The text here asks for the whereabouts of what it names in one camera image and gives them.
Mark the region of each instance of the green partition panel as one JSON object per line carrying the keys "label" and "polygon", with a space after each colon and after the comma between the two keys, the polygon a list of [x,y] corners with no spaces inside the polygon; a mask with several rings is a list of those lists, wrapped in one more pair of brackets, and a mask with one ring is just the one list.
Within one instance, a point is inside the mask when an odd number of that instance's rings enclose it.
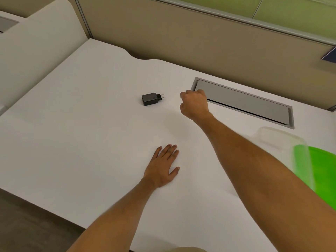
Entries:
{"label": "green partition panel", "polygon": [[180,0],[252,18],[260,0]]}
{"label": "green partition panel", "polygon": [[336,39],[336,0],[263,0],[254,18]]}

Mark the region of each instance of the white desk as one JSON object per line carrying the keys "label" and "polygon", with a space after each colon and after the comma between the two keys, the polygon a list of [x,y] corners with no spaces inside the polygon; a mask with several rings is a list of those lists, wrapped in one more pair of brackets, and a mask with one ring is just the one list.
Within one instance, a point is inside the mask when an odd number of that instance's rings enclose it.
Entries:
{"label": "white desk", "polygon": [[[336,153],[326,110],[90,39],[0,117],[1,188],[86,228],[139,182],[159,145],[178,144],[180,173],[150,198],[131,249],[275,251],[230,194],[206,136],[180,114],[179,93],[195,77],[293,106],[295,130],[210,103],[237,132],[275,127]],[[152,92],[166,98],[143,106]]]}

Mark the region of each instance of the black power adapter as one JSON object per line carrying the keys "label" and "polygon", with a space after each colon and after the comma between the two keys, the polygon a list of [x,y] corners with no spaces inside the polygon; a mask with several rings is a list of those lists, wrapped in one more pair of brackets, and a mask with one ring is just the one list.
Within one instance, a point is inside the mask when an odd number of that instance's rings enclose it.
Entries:
{"label": "black power adapter", "polygon": [[156,94],[156,93],[151,93],[148,95],[143,95],[142,96],[142,102],[145,106],[151,105],[154,103],[158,103],[158,101],[162,100],[164,97],[161,97],[162,95]]}

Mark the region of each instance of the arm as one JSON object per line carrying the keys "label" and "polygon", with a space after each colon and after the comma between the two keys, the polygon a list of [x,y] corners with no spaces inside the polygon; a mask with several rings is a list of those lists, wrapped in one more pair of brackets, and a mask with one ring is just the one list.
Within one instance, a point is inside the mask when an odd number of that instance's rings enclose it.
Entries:
{"label": "arm", "polygon": [[176,145],[157,148],[142,180],[96,219],[70,247],[68,252],[128,252],[144,207],[158,187],[171,182],[179,172],[169,169],[179,151]]}
{"label": "arm", "polygon": [[216,120],[203,90],[182,114],[208,136],[246,209],[278,251],[336,251],[336,211],[272,155]]}

